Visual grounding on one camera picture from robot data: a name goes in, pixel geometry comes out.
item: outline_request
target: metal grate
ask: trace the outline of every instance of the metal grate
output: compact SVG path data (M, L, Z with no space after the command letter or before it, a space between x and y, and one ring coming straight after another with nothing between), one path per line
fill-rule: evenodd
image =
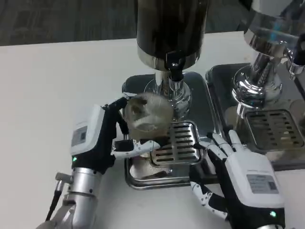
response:
M151 153L154 165L193 164L201 160L200 150L193 148L194 143L199 141L193 123L172 123L169 135L169 144Z
M295 122L286 110L248 112L245 118L258 149L294 149L304 144Z

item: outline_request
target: floor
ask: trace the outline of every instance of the floor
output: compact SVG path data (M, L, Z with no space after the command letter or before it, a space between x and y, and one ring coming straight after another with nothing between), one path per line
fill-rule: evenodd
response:
M134 0L0 0L0 45L135 37ZM235 31L247 10L212 0L206 32Z

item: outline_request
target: robotic hand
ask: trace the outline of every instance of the robotic hand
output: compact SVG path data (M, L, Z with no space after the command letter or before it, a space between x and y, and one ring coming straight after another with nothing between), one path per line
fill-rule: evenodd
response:
M234 130L228 135L231 145L208 134L211 143L194 146L207 150L224 197L211 192L196 172L190 173L192 191L202 206L229 220L233 229L285 228L284 199L270 161L245 148Z
M37 229L90 229L94 223L97 195L102 175L113 166L116 159L139 156L168 144L168 137L154 139L122 140L112 145L118 123L124 135L128 126L120 110L125 108L134 94L123 97L110 105L95 105L90 115L80 120L71 143L72 175L57 173L58 181L46 221ZM62 206L51 219L61 196L64 184L68 184Z

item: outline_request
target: white table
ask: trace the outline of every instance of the white table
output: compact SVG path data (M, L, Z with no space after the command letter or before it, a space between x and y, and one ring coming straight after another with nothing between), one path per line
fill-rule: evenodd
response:
M241 32L207 34L189 70L204 75L217 64L248 62L251 53ZM0 227L34 229L46 217L56 172L71 172L73 119L91 104L117 98L129 76L153 70L130 39L0 47L0 71ZM277 175L287 228L302 229L305 171ZM136 191L123 176L118 162L103 177L101 229L230 228L203 209L189 187Z

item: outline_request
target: green indicator light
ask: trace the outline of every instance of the green indicator light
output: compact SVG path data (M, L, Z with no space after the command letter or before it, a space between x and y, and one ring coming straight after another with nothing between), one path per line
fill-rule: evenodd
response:
M275 211L270 211L270 216L276 217L276 212Z

